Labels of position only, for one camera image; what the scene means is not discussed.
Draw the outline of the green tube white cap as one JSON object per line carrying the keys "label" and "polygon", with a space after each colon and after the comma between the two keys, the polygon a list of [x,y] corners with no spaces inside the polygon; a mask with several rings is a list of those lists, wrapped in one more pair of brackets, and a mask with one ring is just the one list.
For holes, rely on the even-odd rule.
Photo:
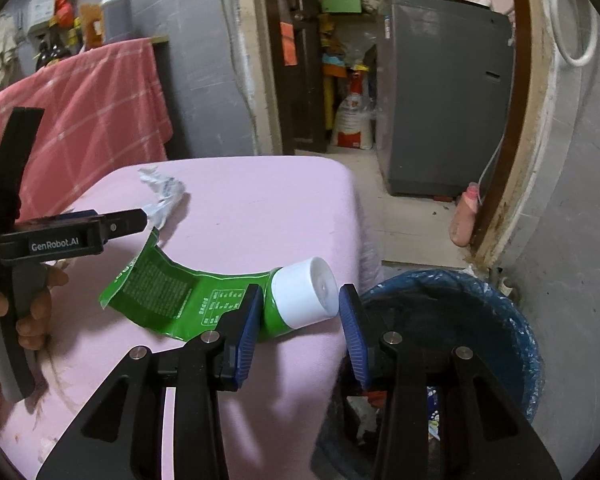
{"label": "green tube white cap", "polygon": [[99,302],[138,326],[189,341],[218,328],[223,315],[240,307],[250,285],[262,289],[262,340],[330,320],[339,311],[336,278],[320,257],[265,272],[214,274],[171,260],[159,246],[156,229]]}

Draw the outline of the white paper scrap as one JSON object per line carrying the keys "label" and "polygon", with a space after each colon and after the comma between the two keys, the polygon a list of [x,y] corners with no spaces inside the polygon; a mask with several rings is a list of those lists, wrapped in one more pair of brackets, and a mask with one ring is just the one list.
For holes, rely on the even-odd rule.
{"label": "white paper scrap", "polygon": [[140,168],[138,173],[140,182],[146,184],[156,196],[152,204],[143,206],[143,211],[149,223],[161,230],[176,206],[181,203],[186,190],[185,184],[177,178],[162,174],[156,167]]}

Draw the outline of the blue-lined trash bin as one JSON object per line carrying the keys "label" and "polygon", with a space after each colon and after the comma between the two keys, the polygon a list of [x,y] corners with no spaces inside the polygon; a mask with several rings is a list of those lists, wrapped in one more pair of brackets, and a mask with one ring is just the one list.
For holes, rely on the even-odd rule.
{"label": "blue-lined trash bin", "polygon": [[538,343],[497,289],[447,270],[339,293],[346,337],[318,448],[348,479],[537,479]]}

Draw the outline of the red checked cloth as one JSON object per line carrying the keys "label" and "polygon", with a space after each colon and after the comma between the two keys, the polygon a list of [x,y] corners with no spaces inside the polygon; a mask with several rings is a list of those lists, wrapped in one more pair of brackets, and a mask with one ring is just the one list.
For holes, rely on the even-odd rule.
{"label": "red checked cloth", "polygon": [[166,160],[173,129],[147,38],[99,47],[0,92],[0,142],[16,106],[44,116],[24,172],[22,218],[66,210],[110,172]]}

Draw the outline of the dark soy sauce bottle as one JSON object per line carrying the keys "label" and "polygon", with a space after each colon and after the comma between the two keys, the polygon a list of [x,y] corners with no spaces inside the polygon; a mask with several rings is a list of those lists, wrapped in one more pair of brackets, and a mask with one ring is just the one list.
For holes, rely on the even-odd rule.
{"label": "dark soy sauce bottle", "polygon": [[59,63],[72,54],[61,39],[58,18],[51,18],[48,22],[48,38],[42,39],[38,48],[35,70]]}

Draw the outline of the pink bottle on floor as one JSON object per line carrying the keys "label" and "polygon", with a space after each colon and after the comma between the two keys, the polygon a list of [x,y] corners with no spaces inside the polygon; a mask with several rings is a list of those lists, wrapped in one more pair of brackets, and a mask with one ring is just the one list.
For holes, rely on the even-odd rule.
{"label": "pink bottle on floor", "polygon": [[457,247],[466,247],[470,243],[479,211],[479,198],[479,185],[471,182],[457,202],[449,227],[450,240]]}

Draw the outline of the pink floral table cloth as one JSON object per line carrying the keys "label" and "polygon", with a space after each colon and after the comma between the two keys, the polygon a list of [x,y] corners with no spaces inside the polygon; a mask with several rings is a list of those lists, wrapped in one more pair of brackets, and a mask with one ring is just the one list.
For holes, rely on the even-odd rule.
{"label": "pink floral table cloth", "polygon": [[5,406],[0,445],[33,478],[74,416],[130,350],[181,347],[215,330],[250,284],[266,325],[245,383],[220,397],[234,479],[309,479],[346,341],[338,292],[377,260],[363,257],[355,176],[322,156],[162,162],[185,192],[160,230],[117,238],[76,259],[53,291],[46,389]]}

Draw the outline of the orange snack packet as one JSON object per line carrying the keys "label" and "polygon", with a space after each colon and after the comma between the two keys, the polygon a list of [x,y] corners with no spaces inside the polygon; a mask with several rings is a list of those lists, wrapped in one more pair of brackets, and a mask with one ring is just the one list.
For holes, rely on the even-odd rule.
{"label": "orange snack packet", "polygon": [[92,50],[101,47],[104,43],[104,31],[102,30],[102,9],[100,5],[81,4],[80,20],[85,49]]}

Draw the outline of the large dark vinegar jug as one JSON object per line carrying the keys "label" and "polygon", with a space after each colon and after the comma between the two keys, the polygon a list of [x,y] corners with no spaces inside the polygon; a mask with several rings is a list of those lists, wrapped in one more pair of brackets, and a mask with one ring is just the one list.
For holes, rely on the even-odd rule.
{"label": "large dark vinegar jug", "polygon": [[133,36],[131,0],[102,0],[105,44],[129,40]]}

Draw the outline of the white red rice sack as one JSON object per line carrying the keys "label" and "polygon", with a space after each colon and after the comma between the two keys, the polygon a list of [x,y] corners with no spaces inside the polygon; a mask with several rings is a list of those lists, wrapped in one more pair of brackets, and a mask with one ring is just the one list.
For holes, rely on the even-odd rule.
{"label": "white red rice sack", "polygon": [[365,96],[367,70],[355,70],[348,79],[348,92],[339,104],[330,144],[337,148],[373,148],[372,111]]}

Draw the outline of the dark wooden door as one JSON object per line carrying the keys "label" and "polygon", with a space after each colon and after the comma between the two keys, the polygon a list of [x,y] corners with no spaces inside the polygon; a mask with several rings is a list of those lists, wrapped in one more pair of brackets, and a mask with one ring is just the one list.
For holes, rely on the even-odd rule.
{"label": "dark wooden door", "polygon": [[318,0],[264,0],[283,152],[324,153],[321,12]]}

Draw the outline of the grey washing machine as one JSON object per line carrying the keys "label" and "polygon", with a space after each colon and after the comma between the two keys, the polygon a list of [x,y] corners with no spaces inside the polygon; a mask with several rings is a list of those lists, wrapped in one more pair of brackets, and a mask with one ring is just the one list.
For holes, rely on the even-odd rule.
{"label": "grey washing machine", "polygon": [[455,197],[494,161],[514,70],[512,25],[466,0],[384,0],[376,150],[389,194]]}

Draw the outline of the green box on shelf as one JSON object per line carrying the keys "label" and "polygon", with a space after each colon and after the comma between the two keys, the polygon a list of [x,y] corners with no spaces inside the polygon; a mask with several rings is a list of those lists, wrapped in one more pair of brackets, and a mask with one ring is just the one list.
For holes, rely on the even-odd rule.
{"label": "green box on shelf", "polygon": [[360,14],[361,0],[322,0],[322,10],[331,14]]}

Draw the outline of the white wall box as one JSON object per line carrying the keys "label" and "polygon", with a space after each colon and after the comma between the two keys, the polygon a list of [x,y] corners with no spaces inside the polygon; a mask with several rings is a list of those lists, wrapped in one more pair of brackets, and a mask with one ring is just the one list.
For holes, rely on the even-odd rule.
{"label": "white wall box", "polygon": [[28,4],[27,25],[28,33],[48,26],[55,15],[55,0],[30,0]]}

